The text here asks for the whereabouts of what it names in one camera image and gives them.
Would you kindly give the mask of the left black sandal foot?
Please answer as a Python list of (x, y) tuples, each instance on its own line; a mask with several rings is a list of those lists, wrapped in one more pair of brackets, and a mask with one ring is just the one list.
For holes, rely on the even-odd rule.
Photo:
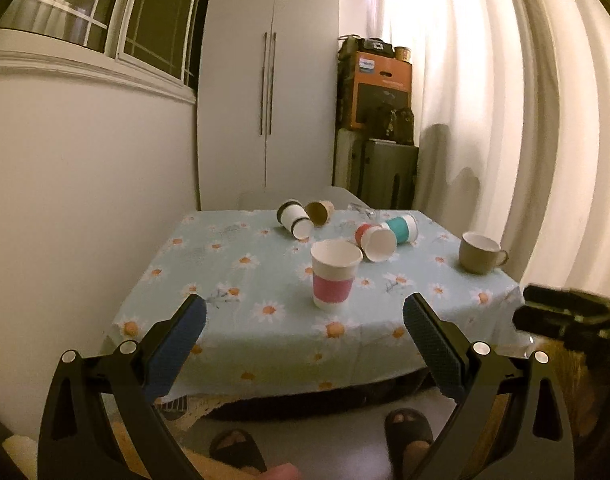
[(244, 429), (230, 429), (213, 437), (209, 457), (235, 469), (261, 474), (268, 470), (262, 452)]

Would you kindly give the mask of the brown kraft paper cup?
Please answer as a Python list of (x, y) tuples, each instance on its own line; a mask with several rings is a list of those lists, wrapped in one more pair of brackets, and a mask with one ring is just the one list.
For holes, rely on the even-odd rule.
[(305, 211), (314, 226), (325, 226), (331, 220), (335, 207), (329, 200), (314, 200), (305, 206)]

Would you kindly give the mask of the right black sandal foot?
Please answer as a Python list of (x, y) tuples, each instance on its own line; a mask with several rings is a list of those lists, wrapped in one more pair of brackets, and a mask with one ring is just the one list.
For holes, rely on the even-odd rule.
[(409, 479), (424, 460), (433, 434), (424, 414), (398, 408), (386, 415), (385, 440), (394, 479)]

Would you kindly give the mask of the teal band paper cup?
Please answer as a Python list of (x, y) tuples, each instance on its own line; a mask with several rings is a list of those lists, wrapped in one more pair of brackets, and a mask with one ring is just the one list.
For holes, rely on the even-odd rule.
[(394, 234), (398, 245), (411, 244), (419, 235), (418, 223), (411, 214), (386, 219), (382, 225)]

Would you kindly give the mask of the pink band paper cup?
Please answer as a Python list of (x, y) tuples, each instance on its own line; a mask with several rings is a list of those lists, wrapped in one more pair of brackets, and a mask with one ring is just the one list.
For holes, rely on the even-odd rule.
[(347, 240), (319, 240), (311, 246), (314, 304), (324, 311), (342, 310), (351, 295), (361, 250)]

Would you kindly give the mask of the olive ceramic mug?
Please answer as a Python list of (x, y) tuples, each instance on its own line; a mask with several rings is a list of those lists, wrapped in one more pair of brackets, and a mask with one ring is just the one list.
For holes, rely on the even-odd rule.
[(458, 259), (466, 271), (484, 275), (506, 264), (509, 254), (495, 240), (480, 233), (465, 232), (460, 241)]

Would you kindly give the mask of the white double door cabinet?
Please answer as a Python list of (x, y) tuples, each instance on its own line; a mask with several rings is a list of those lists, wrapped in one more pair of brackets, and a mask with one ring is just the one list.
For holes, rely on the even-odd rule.
[(198, 83), (204, 210), (332, 182), (340, 0), (209, 0)]

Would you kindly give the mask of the dark grey suitcase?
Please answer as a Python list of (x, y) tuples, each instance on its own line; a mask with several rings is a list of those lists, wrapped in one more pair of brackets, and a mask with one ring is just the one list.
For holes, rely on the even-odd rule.
[(372, 209), (410, 209), (418, 156), (416, 146), (340, 129), (335, 136), (333, 184)]

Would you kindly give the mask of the red band paper cup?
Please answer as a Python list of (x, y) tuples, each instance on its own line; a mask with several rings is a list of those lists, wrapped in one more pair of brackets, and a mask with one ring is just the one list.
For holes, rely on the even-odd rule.
[(389, 260), (397, 246), (394, 232), (381, 224), (363, 223), (354, 238), (365, 257), (375, 263)]

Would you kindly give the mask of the orange cardboard box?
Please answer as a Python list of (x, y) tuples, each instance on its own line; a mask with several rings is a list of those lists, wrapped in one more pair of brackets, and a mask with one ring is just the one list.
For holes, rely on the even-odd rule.
[(337, 126), (360, 130), (381, 105), (411, 105), (412, 65), (356, 51), (337, 60)]

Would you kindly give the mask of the daisy print blue tablecloth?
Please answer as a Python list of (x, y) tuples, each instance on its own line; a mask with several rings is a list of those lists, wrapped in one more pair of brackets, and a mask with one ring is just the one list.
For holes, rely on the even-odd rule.
[(389, 260), (363, 262), (347, 306), (326, 312), (313, 300), (311, 243), (291, 237), (273, 211), (192, 212), (122, 303), (106, 342), (142, 338), (194, 294), (206, 302), (206, 324), (172, 396), (362, 386), (423, 367), (403, 323), (404, 300), (420, 292), (468, 339), (523, 356), (531, 338), (511, 322), (520, 286), (502, 271), (462, 271), (458, 238), (423, 214), (416, 222), (416, 240)]

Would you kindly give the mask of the black sandal foot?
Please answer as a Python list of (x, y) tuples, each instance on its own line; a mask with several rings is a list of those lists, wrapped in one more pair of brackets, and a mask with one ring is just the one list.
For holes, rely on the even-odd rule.
[(209, 457), (235, 469), (261, 474), (268, 470), (262, 452), (244, 429), (230, 429), (213, 437)]
[(386, 415), (385, 440), (394, 479), (409, 479), (424, 460), (433, 434), (424, 414), (398, 408)]

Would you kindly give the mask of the black band paper cup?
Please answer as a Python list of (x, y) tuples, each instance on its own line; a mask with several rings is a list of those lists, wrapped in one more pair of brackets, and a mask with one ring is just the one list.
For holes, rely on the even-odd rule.
[(303, 205), (297, 200), (286, 200), (277, 209), (277, 221), (296, 240), (308, 240), (314, 229), (313, 222)]

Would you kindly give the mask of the cream curtain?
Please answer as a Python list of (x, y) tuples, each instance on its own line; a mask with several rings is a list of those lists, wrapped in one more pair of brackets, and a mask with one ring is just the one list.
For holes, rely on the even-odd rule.
[(523, 284), (610, 296), (610, 15), (600, 0), (378, 0), (411, 52), (415, 207)]

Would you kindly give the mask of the window with white frame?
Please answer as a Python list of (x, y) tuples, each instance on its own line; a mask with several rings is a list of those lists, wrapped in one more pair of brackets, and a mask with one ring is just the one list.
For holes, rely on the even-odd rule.
[(198, 87), (209, 0), (11, 0), (0, 28), (31, 32)]

